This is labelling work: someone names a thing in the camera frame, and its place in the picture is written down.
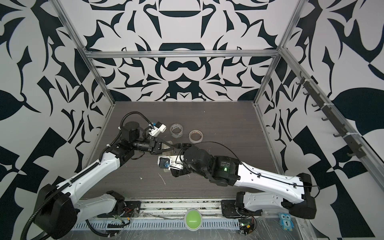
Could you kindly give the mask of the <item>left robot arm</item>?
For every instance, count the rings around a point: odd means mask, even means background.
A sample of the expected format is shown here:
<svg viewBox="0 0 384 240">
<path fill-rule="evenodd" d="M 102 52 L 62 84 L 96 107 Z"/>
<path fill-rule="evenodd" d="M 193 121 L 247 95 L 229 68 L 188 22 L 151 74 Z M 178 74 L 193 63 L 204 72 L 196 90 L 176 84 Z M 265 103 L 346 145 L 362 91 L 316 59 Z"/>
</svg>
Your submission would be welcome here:
<svg viewBox="0 0 384 240">
<path fill-rule="evenodd" d="M 57 185 L 48 184 L 39 191 L 34 212 L 22 230 L 21 239 L 27 239 L 32 224 L 45 232 L 44 240 L 57 240 L 82 221 L 102 214 L 121 215 L 125 198 L 115 191 L 85 201 L 81 198 L 104 177 L 132 160 L 135 152 L 158 156 L 160 168 L 170 170 L 174 177 L 180 176 L 185 171 L 180 159 L 166 156 L 166 153 L 181 149 L 182 145 L 171 145 L 158 137 L 166 128 L 160 122 L 150 123 L 146 129 L 137 122 L 121 122 L 118 135 L 94 163 L 73 177 Z"/>
</svg>

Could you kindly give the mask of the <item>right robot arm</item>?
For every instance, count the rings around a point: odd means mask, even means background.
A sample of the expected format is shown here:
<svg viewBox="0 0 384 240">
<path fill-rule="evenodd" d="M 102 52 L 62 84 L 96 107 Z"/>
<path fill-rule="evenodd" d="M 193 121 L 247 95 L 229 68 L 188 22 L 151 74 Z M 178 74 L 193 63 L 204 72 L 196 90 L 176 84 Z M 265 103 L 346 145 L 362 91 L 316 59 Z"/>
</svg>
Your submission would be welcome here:
<svg viewBox="0 0 384 240">
<path fill-rule="evenodd" d="M 191 173 L 202 176 L 217 186 L 256 189 L 258 194 L 237 194 L 236 209 L 242 214 L 266 209 L 285 209 L 289 214 L 312 220 L 317 213 L 314 188 L 309 174 L 284 176 L 260 170 L 236 158 L 213 156 L 194 145 L 180 149 L 178 154 L 158 160 L 159 167 L 171 171 L 174 177 Z"/>
</svg>

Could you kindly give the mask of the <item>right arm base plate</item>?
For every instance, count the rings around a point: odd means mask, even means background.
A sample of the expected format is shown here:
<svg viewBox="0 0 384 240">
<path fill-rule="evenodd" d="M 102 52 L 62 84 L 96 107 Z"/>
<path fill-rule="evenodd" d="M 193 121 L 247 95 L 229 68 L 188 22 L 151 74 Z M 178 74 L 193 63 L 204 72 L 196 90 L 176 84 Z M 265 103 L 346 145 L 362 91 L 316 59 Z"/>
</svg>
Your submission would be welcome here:
<svg viewBox="0 0 384 240">
<path fill-rule="evenodd" d="M 262 210 L 251 212 L 240 207 L 236 207 L 235 200 L 221 200 L 222 215 L 228 219 L 240 219 L 246 217 L 259 217 L 262 215 Z"/>
</svg>

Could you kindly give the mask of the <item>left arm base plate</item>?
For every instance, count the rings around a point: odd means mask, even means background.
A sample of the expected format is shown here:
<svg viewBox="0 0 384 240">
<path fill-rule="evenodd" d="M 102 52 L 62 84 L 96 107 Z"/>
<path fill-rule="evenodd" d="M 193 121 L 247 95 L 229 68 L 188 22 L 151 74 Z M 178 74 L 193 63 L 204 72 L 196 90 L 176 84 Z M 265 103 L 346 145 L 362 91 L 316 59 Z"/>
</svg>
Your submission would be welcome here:
<svg viewBox="0 0 384 240">
<path fill-rule="evenodd" d="M 118 201 L 111 212 L 98 215 L 98 218 L 112 218 L 119 215 L 121 218 L 130 218 L 141 210 L 141 201 Z"/>
</svg>

